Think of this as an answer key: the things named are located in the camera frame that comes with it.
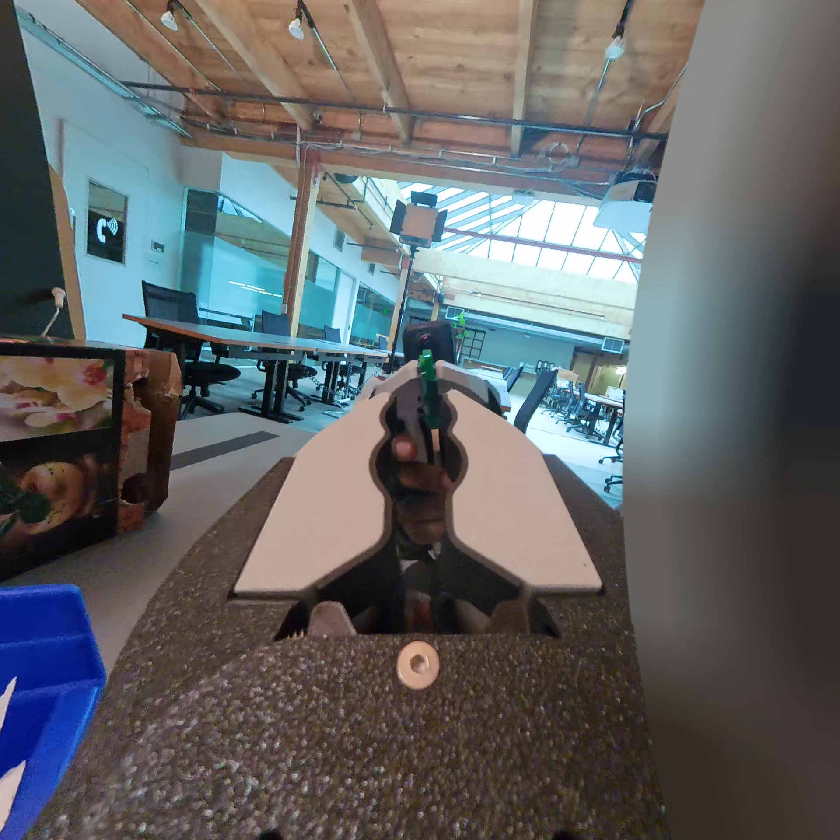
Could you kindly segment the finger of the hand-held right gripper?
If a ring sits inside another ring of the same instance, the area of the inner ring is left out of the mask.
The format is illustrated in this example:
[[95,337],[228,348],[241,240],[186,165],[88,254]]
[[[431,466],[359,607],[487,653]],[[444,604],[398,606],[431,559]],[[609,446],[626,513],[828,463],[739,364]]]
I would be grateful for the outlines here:
[[416,366],[404,366],[387,377],[373,376],[362,387],[359,407],[385,395],[385,428],[395,437],[408,434],[418,455],[428,454],[428,433],[424,414],[424,387]]
[[478,369],[465,369],[446,361],[435,363],[437,390],[442,396],[459,392],[499,415],[508,415],[511,399],[504,379],[485,375]]

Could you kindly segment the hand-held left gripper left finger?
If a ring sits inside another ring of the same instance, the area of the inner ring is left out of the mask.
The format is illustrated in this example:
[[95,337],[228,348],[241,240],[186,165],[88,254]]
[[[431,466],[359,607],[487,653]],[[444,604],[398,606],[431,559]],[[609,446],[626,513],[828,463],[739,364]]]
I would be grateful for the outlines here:
[[373,395],[297,453],[236,580],[246,600],[311,600],[384,548],[390,501],[375,461],[394,397]]

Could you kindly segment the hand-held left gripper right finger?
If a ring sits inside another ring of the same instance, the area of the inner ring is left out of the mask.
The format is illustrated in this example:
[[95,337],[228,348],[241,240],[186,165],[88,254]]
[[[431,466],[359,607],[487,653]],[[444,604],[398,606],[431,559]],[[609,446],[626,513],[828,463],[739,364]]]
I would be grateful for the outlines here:
[[462,392],[443,398],[461,467],[448,535],[460,551],[530,595],[594,594],[602,579],[541,450]]

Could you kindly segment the green lego stem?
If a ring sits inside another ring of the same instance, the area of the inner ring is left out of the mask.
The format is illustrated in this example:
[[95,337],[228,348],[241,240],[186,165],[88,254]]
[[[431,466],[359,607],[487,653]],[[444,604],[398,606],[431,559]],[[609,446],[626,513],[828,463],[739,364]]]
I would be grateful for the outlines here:
[[423,349],[416,363],[421,388],[421,406],[419,409],[420,428],[423,435],[427,462],[441,466],[441,444],[439,429],[441,421],[440,395],[436,375],[435,359],[430,349]]

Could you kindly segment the blue plastic bin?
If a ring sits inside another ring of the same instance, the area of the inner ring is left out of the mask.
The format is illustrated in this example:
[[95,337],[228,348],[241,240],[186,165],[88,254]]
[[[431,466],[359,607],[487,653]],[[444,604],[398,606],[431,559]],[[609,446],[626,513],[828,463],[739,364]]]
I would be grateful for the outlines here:
[[27,768],[2,839],[23,838],[73,760],[107,670],[81,591],[71,584],[1,590],[1,690],[17,677]]

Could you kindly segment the orchid lego set box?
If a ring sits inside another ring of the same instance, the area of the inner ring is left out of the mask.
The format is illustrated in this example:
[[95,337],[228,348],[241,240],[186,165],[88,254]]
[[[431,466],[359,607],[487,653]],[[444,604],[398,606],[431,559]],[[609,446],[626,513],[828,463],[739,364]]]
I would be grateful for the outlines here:
[[142,529],[169,495],[169,351],[1,340],[1,580]]

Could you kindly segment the person's right hand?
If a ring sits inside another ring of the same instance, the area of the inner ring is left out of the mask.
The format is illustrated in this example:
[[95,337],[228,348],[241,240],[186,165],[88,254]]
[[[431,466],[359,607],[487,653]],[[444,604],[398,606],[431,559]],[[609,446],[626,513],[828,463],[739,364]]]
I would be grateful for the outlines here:
[[420,459],[409,433],[392,440],[397,491],[395,519],[408,541],[431,547],[445,535],[447,498],[454,483],[444,467]]

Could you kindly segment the black light stand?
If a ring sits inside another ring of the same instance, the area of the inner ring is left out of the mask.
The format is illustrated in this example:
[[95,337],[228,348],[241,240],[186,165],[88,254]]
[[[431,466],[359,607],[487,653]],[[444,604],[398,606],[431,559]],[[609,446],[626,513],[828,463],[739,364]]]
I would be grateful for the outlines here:
[[401,262],[401,274],[400,283],[397,290],[397,300],[395,302],[395,310],[392,316],[392,323],[388,334],[389,355],[388,362],[384,368],[384,371],[387,374],[393,373],[395,367],[396,344],[406,308],[407,295],[410,287],[411,276],[413,273],[413,262],[418,249],[418,245],[411,244],[408,255],[405,255],[402,258]]

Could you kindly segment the row of black office chairs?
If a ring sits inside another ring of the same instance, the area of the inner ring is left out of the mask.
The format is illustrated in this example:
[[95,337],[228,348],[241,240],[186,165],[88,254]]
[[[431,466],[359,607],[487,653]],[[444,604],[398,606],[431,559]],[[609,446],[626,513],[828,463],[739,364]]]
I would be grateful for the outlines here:
[[557,454],[596,494],[616,507],[623,483],[623,397],[589,392],[558,371],[546,403]]

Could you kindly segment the wooden edged office table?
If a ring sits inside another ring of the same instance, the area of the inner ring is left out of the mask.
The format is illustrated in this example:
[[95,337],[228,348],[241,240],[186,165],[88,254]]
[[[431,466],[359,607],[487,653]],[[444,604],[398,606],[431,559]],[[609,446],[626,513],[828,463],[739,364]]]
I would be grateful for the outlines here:
[[326,361],[327,380],[322,388],[322,404],[338,408],[334,401],[335,383],[342,364],[350,368],[359,364],[366,373],[370,364],[389,364],[390,354],[364,346],[336,343],[320,339],[290,338],[272,333],[247,332],[236,329],[210,327],[166,319],[145,318],[124,314],[123,319],[136,322],[150,333],[168,335],[175,346],[179,365],[184,365],[188,341],[201,341],[228,349],[230,358],[253,356],[267,362],[262,402],[258,407],[241,406],[239,411],[254,417],[291,424],[301,419],[283,410],[287,386],[287,368],[292,362],[302,362],[307,354]]

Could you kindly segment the white hanging box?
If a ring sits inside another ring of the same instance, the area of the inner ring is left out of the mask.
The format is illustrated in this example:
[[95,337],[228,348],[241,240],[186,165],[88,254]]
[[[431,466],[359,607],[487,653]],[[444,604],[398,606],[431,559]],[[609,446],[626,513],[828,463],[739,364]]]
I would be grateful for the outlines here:
[[621,235],[646,235],[657,183],[651,171],[620,173],[601,200],[592,225]]

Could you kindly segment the black phone sign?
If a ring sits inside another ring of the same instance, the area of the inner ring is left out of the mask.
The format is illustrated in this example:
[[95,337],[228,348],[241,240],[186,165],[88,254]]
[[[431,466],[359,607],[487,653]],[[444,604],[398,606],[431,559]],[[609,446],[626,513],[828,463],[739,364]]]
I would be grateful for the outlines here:
[[127,258],[129,198],[110,186],[87,184],[86,255],[124,266]]

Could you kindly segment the black partition panel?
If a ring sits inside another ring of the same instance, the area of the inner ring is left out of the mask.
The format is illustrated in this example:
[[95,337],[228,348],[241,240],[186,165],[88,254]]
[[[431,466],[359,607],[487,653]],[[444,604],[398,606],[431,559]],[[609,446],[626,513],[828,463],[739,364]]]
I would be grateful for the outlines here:
[[2,335],[84,340],[67,195],[49,165],[15,5],[1,2]]

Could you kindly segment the wooden post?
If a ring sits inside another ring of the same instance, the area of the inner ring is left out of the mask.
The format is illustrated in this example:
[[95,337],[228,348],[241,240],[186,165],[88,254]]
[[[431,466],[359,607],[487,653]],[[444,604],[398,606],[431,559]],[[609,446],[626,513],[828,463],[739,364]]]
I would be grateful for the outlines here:
[[293,339],[298,336],[312,224],[317,209],[321,175],[322,167],[319,152],[310,147],[304,148],[298,166],[295,213],[288,249],[282,302],[282,307],[287,315],[290,336]]

